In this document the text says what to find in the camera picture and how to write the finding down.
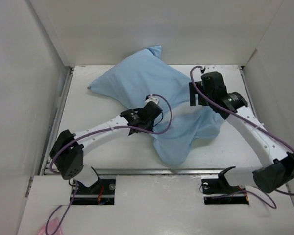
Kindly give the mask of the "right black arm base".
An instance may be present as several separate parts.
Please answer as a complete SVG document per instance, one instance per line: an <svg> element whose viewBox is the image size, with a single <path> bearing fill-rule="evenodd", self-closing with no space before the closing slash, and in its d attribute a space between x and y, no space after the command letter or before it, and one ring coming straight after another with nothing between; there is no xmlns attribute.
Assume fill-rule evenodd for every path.
<svg viewBox="0 0 294 235"><path fill-rule="evenodd" d="M217 178L202 178L199 187L204 195L205 205L249 205L246 188L231 186L225 178L225 173L233 169L229 167L218 174Z"/></svg>

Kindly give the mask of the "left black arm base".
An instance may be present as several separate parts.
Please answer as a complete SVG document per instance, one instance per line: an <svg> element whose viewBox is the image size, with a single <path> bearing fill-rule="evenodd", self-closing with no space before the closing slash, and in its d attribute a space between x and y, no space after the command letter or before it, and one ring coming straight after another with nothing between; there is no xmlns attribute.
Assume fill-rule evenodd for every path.
<svg viewBox="0 0 294 235"><path fill-rule="evenodd" d="M108 206L115 203L116 177L112 175L99 176L99 181L94 186L86 187L81 182L78 183L76 196L75 181L69 180L68 184L72 187L70 200L73 199L72 205L96 205Z"/></svg>

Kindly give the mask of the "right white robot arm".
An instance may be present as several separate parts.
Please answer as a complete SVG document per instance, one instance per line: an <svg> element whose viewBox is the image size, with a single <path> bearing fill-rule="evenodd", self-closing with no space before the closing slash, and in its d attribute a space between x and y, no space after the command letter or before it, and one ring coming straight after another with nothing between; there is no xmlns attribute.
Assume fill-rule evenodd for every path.
<svg viewBox="0 0 294 235"><path fill-rule="evenodd" d="M253 186L272 193L294 178L294 149L269 133L238 92L228 92L223 76L209 72L189 83L190 105L210 107L234 127L259 159L258 167L231 166L218 175L217 187L228 193L235 186Z"/></svg>

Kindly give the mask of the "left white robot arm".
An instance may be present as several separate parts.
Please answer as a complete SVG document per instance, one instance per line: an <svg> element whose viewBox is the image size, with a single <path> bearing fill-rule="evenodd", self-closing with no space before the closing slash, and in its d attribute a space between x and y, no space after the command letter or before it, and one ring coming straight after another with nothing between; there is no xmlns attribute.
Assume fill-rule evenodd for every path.
<svg viewBox="0 0 294 235"><path fill-rule="evenodd" d="M162 113L159 100L151 97L143 108L129 109L115 118L94 128L72 133L62 131L51 152L51 166L56 166L64 180L74 180L79 189L95 194L102 185L101 178L93 167L84 162L84 157L95 148L116 138L140 132L152 132L156 118Z"/></svg>

